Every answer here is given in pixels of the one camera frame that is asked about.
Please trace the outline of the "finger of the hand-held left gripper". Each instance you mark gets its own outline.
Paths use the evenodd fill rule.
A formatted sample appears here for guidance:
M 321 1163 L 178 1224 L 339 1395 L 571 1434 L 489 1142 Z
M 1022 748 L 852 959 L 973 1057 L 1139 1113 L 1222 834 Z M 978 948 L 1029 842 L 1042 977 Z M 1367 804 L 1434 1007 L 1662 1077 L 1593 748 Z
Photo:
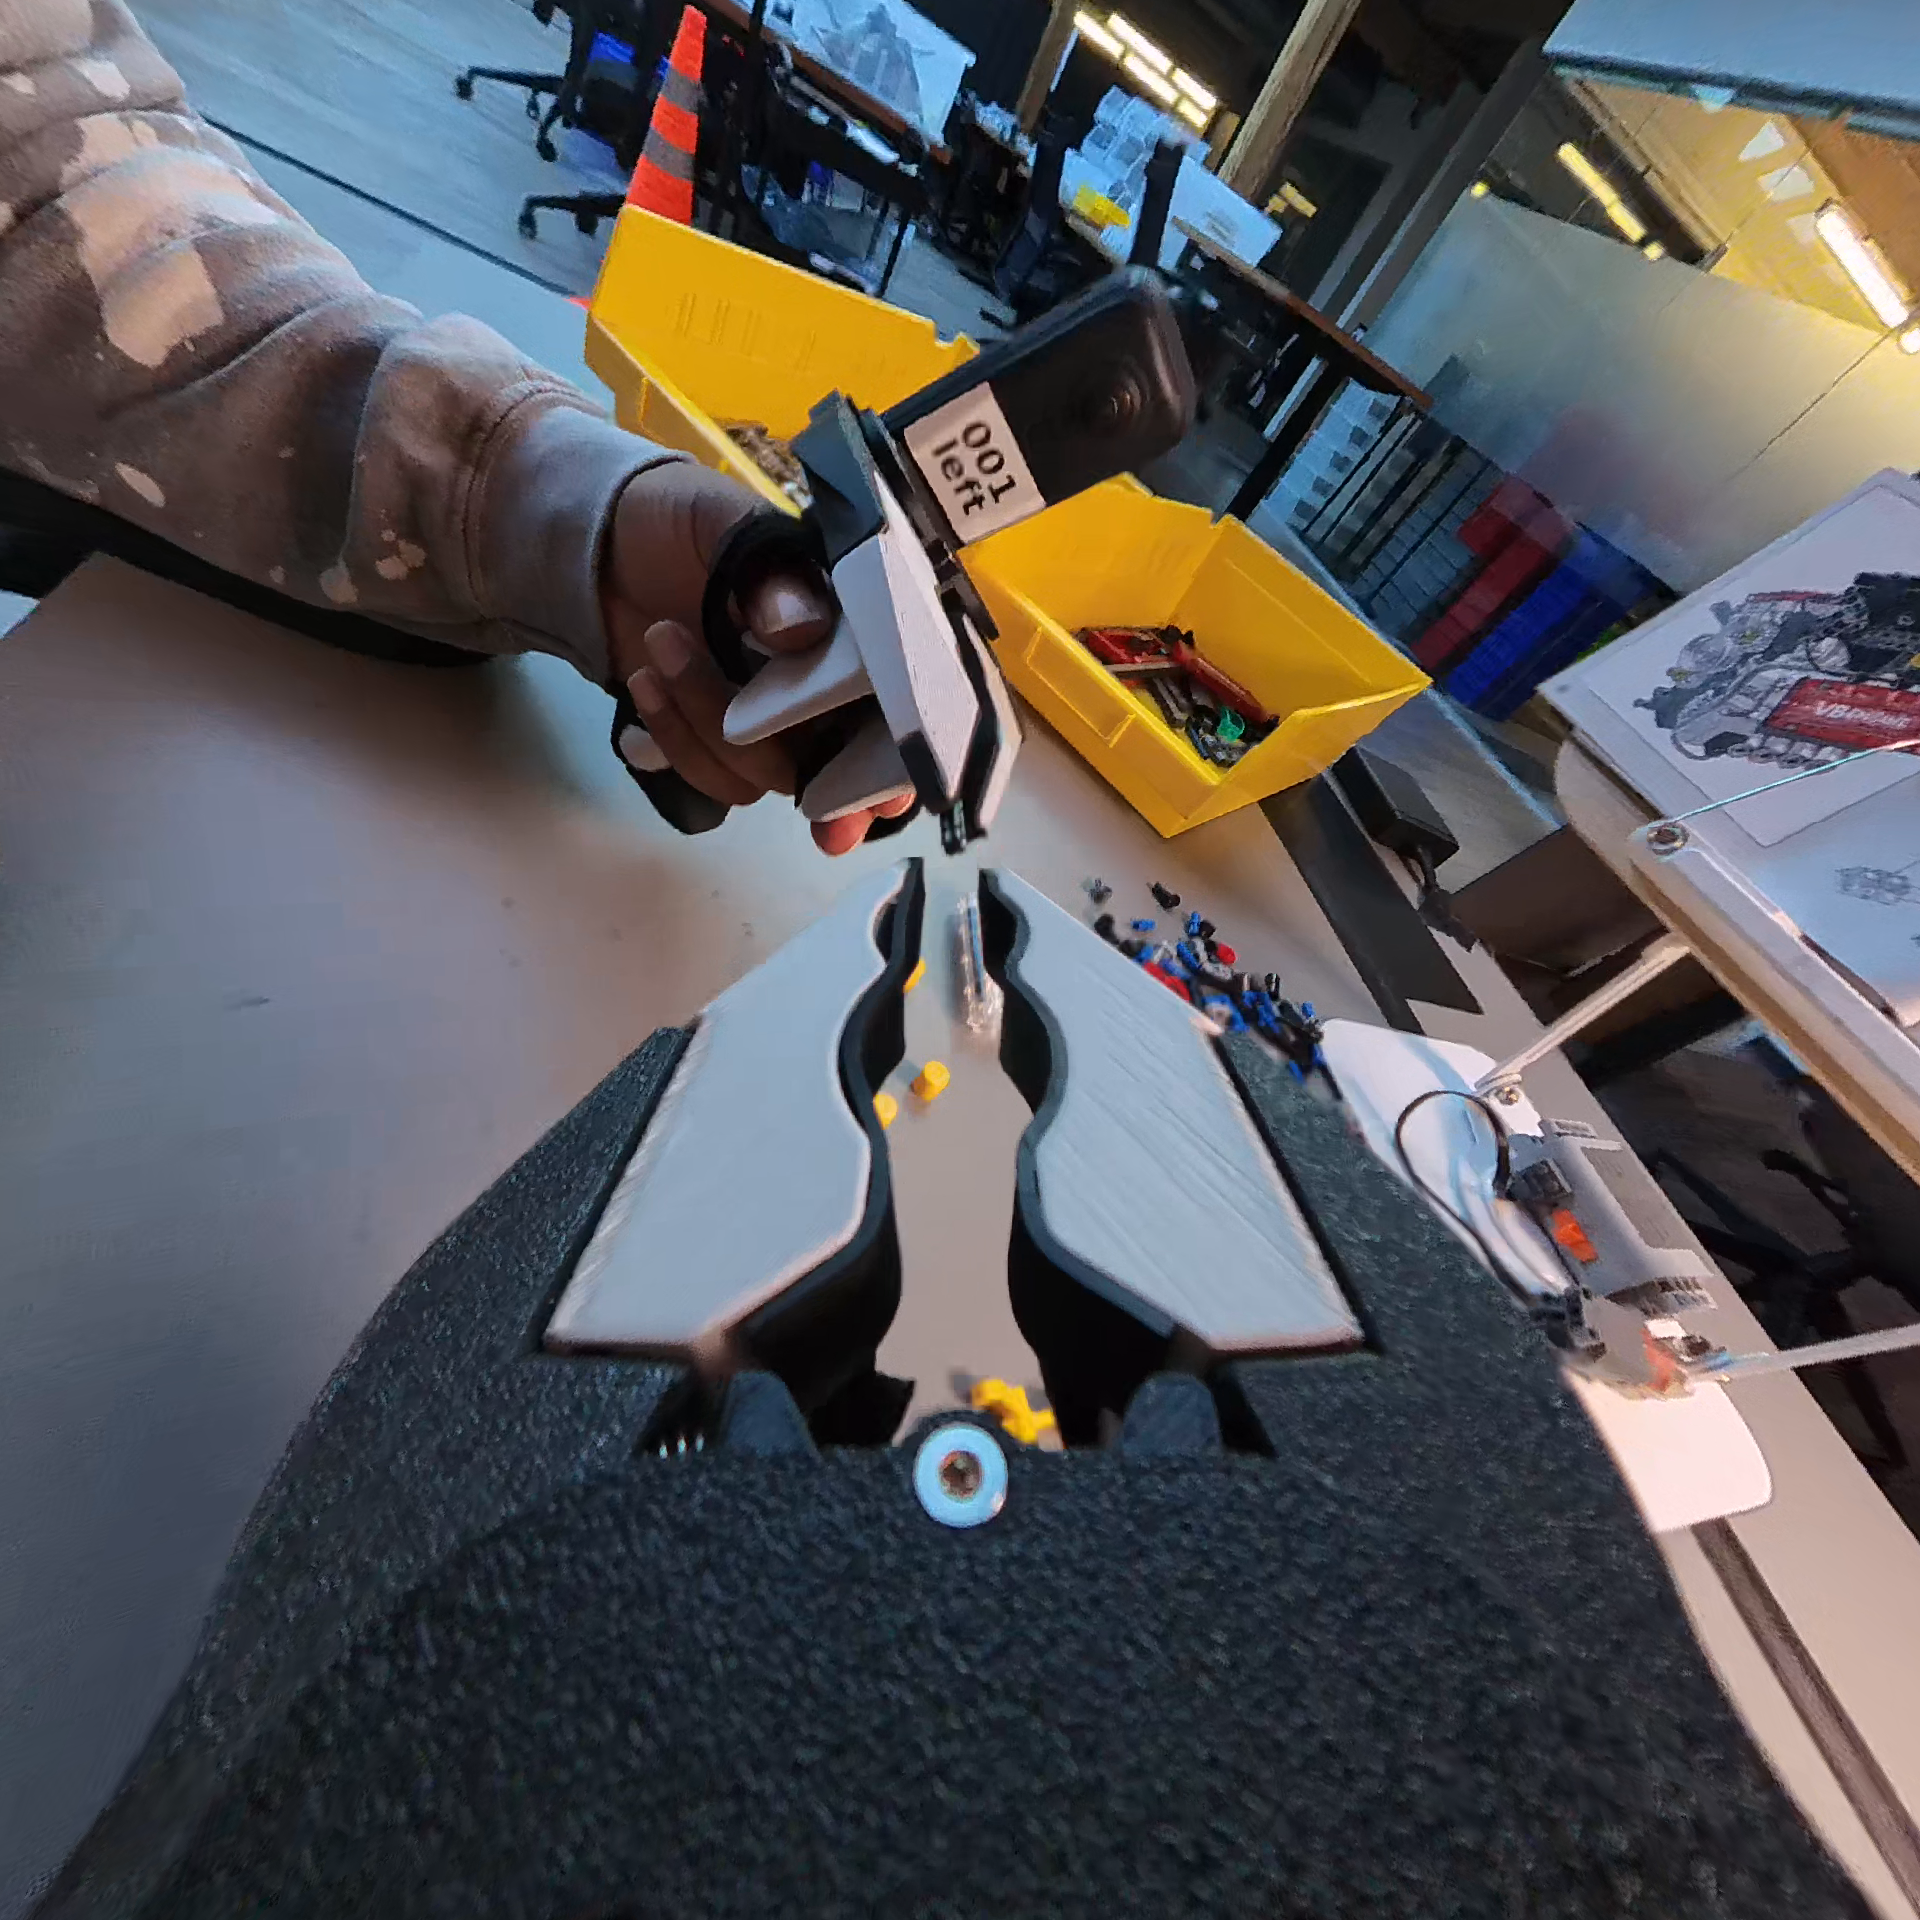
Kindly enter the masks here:
M 829 760 L 829 818 L 915 794 L 939 822 L 994 822 L 1000 670 L 954 612 L 899 497 L 829 580 L 877 712 Z
M 954 612 L 955 646 L 963 652 L 966 684 L 975 696 L 975 722 L 966 748 L 963 783 L 955 796 L 955 821 L 963 845 L 981 838 L 1010 789 L 1022 730 L 1016 698 L 1000 674 L 991 645 L 978 635 L 968 612 Z

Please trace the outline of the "pile of mixed building parts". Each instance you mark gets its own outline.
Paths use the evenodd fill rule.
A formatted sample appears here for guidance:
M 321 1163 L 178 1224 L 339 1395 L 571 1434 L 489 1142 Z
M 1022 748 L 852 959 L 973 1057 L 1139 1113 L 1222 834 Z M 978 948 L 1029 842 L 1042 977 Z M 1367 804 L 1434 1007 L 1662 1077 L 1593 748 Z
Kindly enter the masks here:
M 1239 949 L 1203 911 L 1163 881 L 1145 886 L 1150 909 L 1139 911 L 1125 909 L 1103 880 L 1088 880 L 1084 894 L 1089 932 L 1185 998 L 1215 1034 L 1251 1034 L 1282 1057 L 1293 1080 L 1334 1090 L 1317 1007 L 1287 997 L 1280 972 L 1243 968 Z

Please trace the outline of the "person's left forearm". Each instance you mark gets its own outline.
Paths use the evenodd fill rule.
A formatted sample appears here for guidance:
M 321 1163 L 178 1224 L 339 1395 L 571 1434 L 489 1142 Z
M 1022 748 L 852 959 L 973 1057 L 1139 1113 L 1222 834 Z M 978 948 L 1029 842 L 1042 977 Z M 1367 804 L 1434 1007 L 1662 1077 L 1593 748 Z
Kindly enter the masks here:
M 3 471 L 315 612 L 611 684 L 619 491 L 674 465 L 370 288 L 124 4 L 3 4 Z

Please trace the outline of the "wooden standing desk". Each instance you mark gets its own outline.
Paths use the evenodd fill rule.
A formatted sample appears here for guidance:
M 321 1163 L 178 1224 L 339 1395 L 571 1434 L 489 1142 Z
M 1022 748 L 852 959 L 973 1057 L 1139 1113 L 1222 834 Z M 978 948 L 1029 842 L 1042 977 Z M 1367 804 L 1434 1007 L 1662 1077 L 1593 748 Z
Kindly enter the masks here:
M 1323 318 L 1309 300 L 1288 293 L 1277 278 L 1239 263 L 1227 245 L 1215 243 L 1203 229 L 1180 217 L 1172 220 L 1172 229 L 1188 243 L 1190 253 L 1232 276 L 1234 285 L 1253 292 L 1262 306 L 1277 314 L 1280 346 L 1277 355 L 1266 358 L 1266 369 L 1293 373 L 1280 397 L 1282 408 L 1274 412 L 1274 428 L 1262 435 L 1257 465 L 1239 479 L 1232 508 L 1225 511 L 1227 516 L 1253 522 L 1343 389 L 1358 385 L 1367 397 L 1388 397 L 1417 416 L 1434 408 L 1434 399 L 1420 385 L 1403 378 L 1403 373 L 1388 366 L 1355 334 L 1344 334 L 1338 323 Z

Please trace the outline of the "grey desk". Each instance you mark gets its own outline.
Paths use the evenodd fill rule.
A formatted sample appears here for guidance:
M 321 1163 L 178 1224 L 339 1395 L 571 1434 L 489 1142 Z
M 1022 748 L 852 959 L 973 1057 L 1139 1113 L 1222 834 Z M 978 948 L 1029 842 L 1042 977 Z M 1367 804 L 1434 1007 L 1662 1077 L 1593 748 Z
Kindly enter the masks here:
M 1544 1343 L 1248 1040 L 1361 1318 L 1044 1357 L 934 1514 L 825 1357 L 542 1335 L 809 870 L 598 703 L 95 564 L 3 640 L 3 1909 L 1827 1916 Z
M 1505 1055 L 1536 1021 L 1490 953 L 1434 935 L 1411 870 L 1317 796 L 1333 904 L 1381 1021 Z M 1794 1375 L 1729 1389 L 1774 1474 L 1764 1508 L 1655 1534 L 1714 1673 L 1877 1916 L 1915 1916 L 1915 1538 Z

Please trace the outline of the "person's left hand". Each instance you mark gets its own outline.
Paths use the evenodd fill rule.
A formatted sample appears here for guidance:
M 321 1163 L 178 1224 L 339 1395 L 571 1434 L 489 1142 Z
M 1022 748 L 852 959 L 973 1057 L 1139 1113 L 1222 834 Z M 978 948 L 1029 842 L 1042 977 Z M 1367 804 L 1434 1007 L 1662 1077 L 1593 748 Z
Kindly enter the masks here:
M 598 575 L 611 675 L 629 688 L 641 725 L 667 764 L 721 806 L 796 789 L 792 757 L 780 740 L 723 740 L 730 684 L 702 637 L 711 554 L 730 525 L 759 508 L 756 494 L 709 467 L 647 467 L 617 497 Z M 806 652 L 837 626 L 833 591 L 809 564 L 759 573 L 734 595 L 734 614 L 767 652 Z M 907 794 L 814 822 L 809 834 L 820 851 L 846 857 L 877 822 L 907 821 L 915 809 L 917 800 Z

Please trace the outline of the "heap of red black parts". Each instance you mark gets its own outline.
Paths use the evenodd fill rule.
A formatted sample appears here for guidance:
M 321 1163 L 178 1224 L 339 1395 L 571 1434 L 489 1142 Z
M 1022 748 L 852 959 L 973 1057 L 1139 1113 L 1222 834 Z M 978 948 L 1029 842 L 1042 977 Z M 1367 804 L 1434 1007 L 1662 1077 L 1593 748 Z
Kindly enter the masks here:
M 1188 632 L 1077 626 L 1075 640 L 1114 680 L 1142 694 L 1166 730 L 1180 735 L 1211 769 L 1234 769 L 1277 730 L 1277 717 L 1203 661 Z

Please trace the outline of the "white metal stand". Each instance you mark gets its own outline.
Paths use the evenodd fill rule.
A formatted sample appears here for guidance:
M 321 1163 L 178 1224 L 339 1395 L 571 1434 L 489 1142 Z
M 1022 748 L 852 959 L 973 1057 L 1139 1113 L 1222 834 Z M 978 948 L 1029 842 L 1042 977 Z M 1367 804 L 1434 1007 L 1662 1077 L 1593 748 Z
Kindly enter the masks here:
M 1551 1244 L 1535 1207 L 1508 1200 L 1508 1138 L 1536 1134 L 1546 1119 L 1526 1093 L 1526 1072 L 1570 1041 L 1546 1046 L 1546 1029 L 1518 1055 L 1491 1060 L 1465 1046 L 1333 1018 L 1324 1057 L 1361 1139 L 1481 1257 L 1564 1365 L 1581 1327 L 1581 1298 L 1589 1290 Z M 1696 1314 L 1704 1309 L 1668 1318 L 1696 1331 Z M 1675 1401 L 1634 1401 L 1573 1382 L 1570 1389 L 1645 1528 L 1668 1534 L 1736 1519 L 1774 1500 L 1774 1474 L 1729 1398 L 1732 1385 L 1914 1348 L 1915 1327 L 1827 1335 L 1785 1353 L 1728 1348 L 1723 1375 Z

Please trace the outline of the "grey storage racks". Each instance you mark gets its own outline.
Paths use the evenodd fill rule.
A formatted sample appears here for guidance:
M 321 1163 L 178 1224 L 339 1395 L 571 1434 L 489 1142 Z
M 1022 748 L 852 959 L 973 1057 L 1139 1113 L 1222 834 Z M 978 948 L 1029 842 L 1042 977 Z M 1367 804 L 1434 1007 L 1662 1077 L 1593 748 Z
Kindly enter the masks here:
M 1408 399 L 1352 391 L 1302 452 L 1287 525 L 1355 612 L 1411 646 L 1465 588 L 1465 521 L 1505 479 Z

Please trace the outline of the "ceiling light strips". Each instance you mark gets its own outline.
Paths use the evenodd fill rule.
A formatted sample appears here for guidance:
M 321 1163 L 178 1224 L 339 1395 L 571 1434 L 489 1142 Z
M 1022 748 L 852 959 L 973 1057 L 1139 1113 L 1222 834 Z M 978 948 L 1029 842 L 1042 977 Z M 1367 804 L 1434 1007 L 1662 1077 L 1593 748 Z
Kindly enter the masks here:
M 1222 103 L 1180 70 L 1134 20 L 1114 9 L 1075 8 L 1075 40 L 1101 53 L 1139 97 L 1178 119 L 1188 131 L 1207 133 Z

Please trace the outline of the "black power adapter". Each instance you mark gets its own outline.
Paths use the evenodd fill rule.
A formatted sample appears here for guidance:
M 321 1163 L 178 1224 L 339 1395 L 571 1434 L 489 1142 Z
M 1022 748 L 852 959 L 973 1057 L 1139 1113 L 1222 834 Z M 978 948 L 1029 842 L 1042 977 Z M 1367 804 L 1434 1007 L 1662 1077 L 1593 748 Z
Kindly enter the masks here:
M 1426 789 L 1370 748 L 1352 748 L 1333 760 L 1333 783 L 1370 842 L 1408 865 L 1437 874 L 1457 851 L 1457 834 Z

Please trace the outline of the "grey battery box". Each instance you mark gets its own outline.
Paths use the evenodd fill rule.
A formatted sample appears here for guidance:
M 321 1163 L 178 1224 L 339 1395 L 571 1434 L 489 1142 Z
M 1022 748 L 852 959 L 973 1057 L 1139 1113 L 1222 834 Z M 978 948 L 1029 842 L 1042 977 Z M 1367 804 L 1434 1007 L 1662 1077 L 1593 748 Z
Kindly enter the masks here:
M 1626 1142 L 1546 1117 L 1508 1138 L 1508 1161 L 1508 1200 L 1535 1207 L 1583 1290 L 1643 1317 L 1717 1305 L 1717 1266 Z

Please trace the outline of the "black office chair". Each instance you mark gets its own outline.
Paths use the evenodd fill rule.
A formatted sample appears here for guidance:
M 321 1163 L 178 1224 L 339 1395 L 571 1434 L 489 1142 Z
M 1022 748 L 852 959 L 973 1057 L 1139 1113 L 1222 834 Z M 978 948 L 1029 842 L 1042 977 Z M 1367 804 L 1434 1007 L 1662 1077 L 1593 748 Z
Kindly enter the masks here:
M 659 95 L 659 65 L 678 20 L 671 4 L 536 4 L 536 18 L 548 20 L 548 14 L 563 14 L 571 40 L 554 105 L 539 123 L 536 147 L 542 157 L 554 157 L 548 145 L 554 121 L 589 131 L 611 145 L 617 186 L 529 196 L 514 220 L 522 239 L 539 234 L 542 209 L 571 217 L 580 234 L 593 234 L 599 222 L 619 213 L 647 119 Z

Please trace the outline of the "light wooden stand board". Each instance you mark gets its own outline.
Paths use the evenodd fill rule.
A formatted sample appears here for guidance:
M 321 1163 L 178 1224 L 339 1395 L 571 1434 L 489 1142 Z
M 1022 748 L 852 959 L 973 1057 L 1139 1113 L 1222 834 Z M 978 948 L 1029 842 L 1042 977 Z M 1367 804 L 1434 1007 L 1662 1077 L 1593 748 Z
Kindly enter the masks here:
M 1645 886 L 1628 873 L 1621 851 L 1628 831 L 1655 822 L 1645 804 L 1581 740 L 1559 748 L 1555 781 L 1570 831 L 1655 915 L 1662 935 L 1645 944 L 1628 968 L 1576 998 L 1570 1014 L 1546 1029 L 1546 1046 L 1581 1034 L 1602 1014 L 1633 998 L 1670 968 L 1701 964 L 1714 982 L 1739 1003 L 1739 1009 L 1761 1018 L 1800 1060 L 1804 1060 L 1812 1080 L 1835 1099 L 1855 1126 L 1865 1129 L 1905 1178 L 1915 1178 L 1915 1040 L 1867 1025 L 1865 1018 L 1830 1018 L 1791 991 L 1764 986 L 1761 972 L 1739 959 L 1696 956 L 1645 897 Z

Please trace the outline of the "white instruction booklet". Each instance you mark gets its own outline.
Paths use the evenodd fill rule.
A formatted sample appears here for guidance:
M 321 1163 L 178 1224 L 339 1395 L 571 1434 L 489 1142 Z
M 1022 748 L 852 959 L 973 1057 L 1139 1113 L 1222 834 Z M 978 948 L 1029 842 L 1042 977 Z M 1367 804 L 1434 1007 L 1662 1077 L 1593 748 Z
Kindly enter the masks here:
M 1915 1021 L 1915 478 L 1874 475 L 1541 694 L 1683 845 Z

